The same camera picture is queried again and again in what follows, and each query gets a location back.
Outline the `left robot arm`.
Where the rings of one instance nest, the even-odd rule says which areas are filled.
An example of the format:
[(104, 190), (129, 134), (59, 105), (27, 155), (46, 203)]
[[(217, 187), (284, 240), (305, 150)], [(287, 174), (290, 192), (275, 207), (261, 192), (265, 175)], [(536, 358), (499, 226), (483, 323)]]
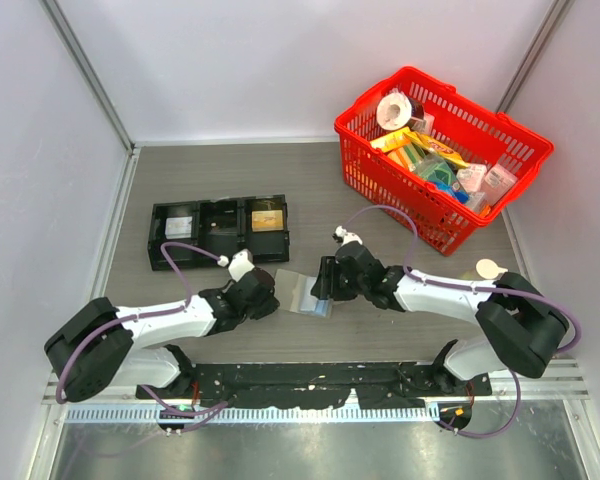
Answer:
[(56, 401), (78, 403), (133, 382), (182, 398), (192, 390), (193, 367), (174, 340), (229, 332), (278, 307), (274, 278), (258, 267), (222, 288), (163, 305), (116, 307), (106, 297), (93, 299), (44, 345), (58, 377)]

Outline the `grey card holder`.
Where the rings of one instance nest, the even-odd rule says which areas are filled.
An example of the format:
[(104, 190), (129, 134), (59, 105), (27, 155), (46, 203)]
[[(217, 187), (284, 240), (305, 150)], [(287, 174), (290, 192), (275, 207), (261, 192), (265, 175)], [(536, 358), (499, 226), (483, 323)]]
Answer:
[(332, 311), (331, 300), (320, 300), (311, 293), (317, 278), (295, 271), (278, 269), (274, 277), (275, 297), (279, 308), (291, 313), (329, 318)]

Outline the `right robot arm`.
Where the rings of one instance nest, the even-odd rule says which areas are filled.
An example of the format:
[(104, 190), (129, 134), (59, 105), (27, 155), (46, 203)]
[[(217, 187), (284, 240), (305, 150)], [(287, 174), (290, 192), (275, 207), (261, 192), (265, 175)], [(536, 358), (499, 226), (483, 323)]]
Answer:
[(358, 241), (322, 257), (310, 294), (336, 302), (363, 297), (381, 310), (428, 312), (477, 325), (481, 336), (452, 340), (436, 357), (431, 380), (445, 395), (483, 373), (510, 370), (542, 377), (572, 325), (519, 274), (506, 273), (497, 281), (430, 276), (411, 267), (385, 266)]

